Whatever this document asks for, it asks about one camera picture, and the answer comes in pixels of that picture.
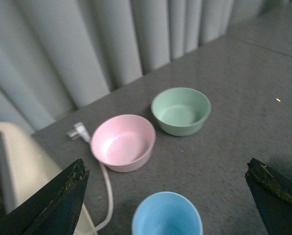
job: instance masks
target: table surface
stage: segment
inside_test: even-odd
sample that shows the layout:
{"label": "table surface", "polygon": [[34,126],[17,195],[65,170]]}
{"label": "table surface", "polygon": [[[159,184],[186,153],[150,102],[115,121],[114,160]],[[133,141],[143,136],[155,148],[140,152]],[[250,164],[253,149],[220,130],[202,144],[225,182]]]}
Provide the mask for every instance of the table surface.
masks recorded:
{"label": "table surface", "polygon": [[[172,87],[190,87],[210,99],[212,112],[200,132],[174,137],[156,123],[151,101]],[[82,121],[92,134],[121,114],[147,118],[157,139],[142,168],[108,171],[114,214],[100,235],[131,234],[137,206],[159,191],[187,197],[201,215],[204,234],[267,234],[245,173],[257,158],[292,179],[292,55],[221,37],[35,133],[60,167],[84,160],[90,170],[85,204],[94,224],[107,212],[103,176],[88,144],[70,141],[66,133]]]}
{"label": "table surface", "polygon": [[292,1],[251,23],[234,27],[227,35],[292,56]]}

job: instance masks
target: bowl rim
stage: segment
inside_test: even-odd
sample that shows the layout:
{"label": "bowl rim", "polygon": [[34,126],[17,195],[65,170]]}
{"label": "bowl rim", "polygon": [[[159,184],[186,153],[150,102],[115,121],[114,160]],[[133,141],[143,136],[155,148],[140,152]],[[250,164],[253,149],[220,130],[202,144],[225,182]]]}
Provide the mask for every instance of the bowl rim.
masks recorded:
{"label": "bowl rim", "polygon": [[199,214],[197,208],[195,207],[195,205],[194,205],[191,201],[189,201],[189,199],[187,199],[186,197],[184,197],[183,195],[178,194],[178,193],[176,193],[176,192],[170,192],[170,191],[161,191],[161,192],[153,193],[153,194],[149,195],[148,197],[146,197],[145,199],[143,199],[143,200],[141,201],[141,203],[138,205],[137,209],[135,210],[134,215],[133,215],[133,219],[132,219],[132,234],[133,234],[133,235],[134,235],[134,223],[135,223],[135,220],[136,220],[136,215],[137,215],[138,210],[140,210],[141,206],[142,206],[147,200],[149,200],[149,199],[152,198],[152,197],[156,197],[156,196],[158,196],[158,195],[160,195],[160,194],[173,194],[173,195],[175,195],[175,196],[178,196],[178,197],[184,199],[184,200],[185,200],[185,201],[191,206],[191,208],[194,210],[194,212],[195,212],[195,214],[196,214],[196,216],[197,216],[197,218],[198,218],[200,228],[201,228],[201,229],[200,229],[200,234],[199,234],[199,235],[203,235],[203,224],[202,224],[202,220],[201,220],[200,214]]}
{"label": "bowl rim", "polygon": [[[157,117],[157,115],[155,114],[154,110],[153,110],[153,106],[154,106],[154,103],[155,103],[156,99],[158,99],[158,97],[159,97],[160,95],[162,95],[163,93],[168,92],[168,91],[170,91],[170,90],[176,90],[176,89],[193,90],[193,91],[195,91],[196,93],[200,93],[200,94],[202,94],[203,97],[206,99],[206,101],[207,101],[207,103],[208,103],[208,110],[207,110],[206,114],[205,114],[201,119],[199,119],[198,121],[195,121],[194,123],[187,124],[187,125],[171,125],[171,124],[168,124],[168,123],[162,121],[161,119],[159,119],[159,118]],[[173,88],[166,89],[166,90],[164,90],[164,91],[158,93],[158,94],[155,96],[155,98],[152,100],[152,102],[151,102],[151,112],[152,112],[153,116],[154,116],[158,121],[164,123],[165,125],[172,126],[172,127],[192,127],[192,126],[195,126],[195,125],[197,125],[197,124],[199,124],[199,123],[202,123],[202,122],[204,122],[204,121],[209,117],[209,115],[211,114],[211,110],[212,110],[212,105],[211,105],[211,102],[210,102],[209,98],[208,98],[205,94],[203,94],[202,92],[197,91],[197,90],[192,89],[192,88],[189,88],[189,87],[173,87]]]}
{"label": "bowl rim", "polygon": [[[112,120],[112,119],[114,119],[114,118],[122,117],[122,116],[135,116],[136,118],[140,118],[140,119],[146,121],[148,124],[150,124],[150,126],[151,126],[151,128],[152,128],[152,131],[153,131],[153,139],[152,139],[152,142],[150,143],[149,148],[148,148],[148,149],[147,149],[147,150],[146,150],[146,151],[145,151],[145,152],[144,152],[139,158],[135,159],[134,161],[129,162],[129,163],[126,163],[126,164],[110,164],[110,163],[107,163],[107,162],[105,162],[105,161],[103,161],[103,160],[101,160],[101,159],[98,159],[97,156],[95,155],[95,153],[94,153],[94,149],[93,149],[93,146],[92,146],[93,138],[94,138],[96,132],[98,131],[98,129],[99,129],[100,127],[102,127],[102,126],[103,126],[104,124],[106,124],[108,121],[110,121],[110,120]],[[90,140],[90,150],[91,150],[91,153],[93,154],[93,156],[94,156],[99,162],[101,162],[101,163],[103,163],[103,164],[105,164],[105,165],[110,165],[110,166],[128,166],[128,165],[131,165],[131,164],[133,164],[133,163],[138,162],[140,159],[142,159],[142,158],[144,158],[145,156],[147,156],[147,155],[152,151],[152,149],[153,149],[153,147],[154,147],[154,145],[155,145],[155,142],[156,142],[156,130],[155,130],[154,126],[152,125],[152,123],[151,123],[148,119],[146,119],[146,118],[144,118],[144,117],[142,117],[142,116],[139,116],[139,115],[135,115],[135,114],[122,114],[122,115],[117,115],[117,116],[114,116],[114,117],[111,117],[111,118],[105,120],[103,123],[101,123],[101,124],[96,128],[96,130],[94,131],[94,133],[93,133],[93,135],[92,135],[92,137],[91,137],[91,140]]]}

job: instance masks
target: green bowl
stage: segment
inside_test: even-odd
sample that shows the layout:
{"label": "green bowl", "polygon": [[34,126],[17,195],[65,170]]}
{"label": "green bowl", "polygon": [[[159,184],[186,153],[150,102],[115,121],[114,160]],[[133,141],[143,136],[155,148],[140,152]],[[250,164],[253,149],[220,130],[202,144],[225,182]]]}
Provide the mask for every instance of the green bowl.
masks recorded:
{"label": "green bowl", "polygon": [[152,101],[151,111],[166,133],[189,136],[202,128],[211,113],[211,103],[201,92],[177,87],[159,93]]}

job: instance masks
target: pink bowl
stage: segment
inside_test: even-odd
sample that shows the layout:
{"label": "pink bowl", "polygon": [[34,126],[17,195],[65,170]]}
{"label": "pink bowl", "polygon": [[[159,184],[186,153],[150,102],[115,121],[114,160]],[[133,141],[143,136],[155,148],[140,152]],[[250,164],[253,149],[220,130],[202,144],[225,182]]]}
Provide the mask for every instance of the pink bowl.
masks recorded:
{"label": "pink bowl", "polygon": [[128,172],[149,160],[155,139],[155,129],[147,119],[127,114],[102,123],[92,136],[90,148],[108,168]]}

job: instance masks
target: gray curtain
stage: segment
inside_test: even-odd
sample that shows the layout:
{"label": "gray curtain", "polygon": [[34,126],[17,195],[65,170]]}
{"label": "gray curtain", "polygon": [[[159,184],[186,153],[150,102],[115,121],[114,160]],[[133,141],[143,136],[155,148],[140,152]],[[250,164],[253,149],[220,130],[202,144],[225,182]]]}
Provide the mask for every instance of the gray curtain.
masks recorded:
{"label": "gray curtain", "polygon": [[0,121],[29,134],[278,0],[0,0]]}

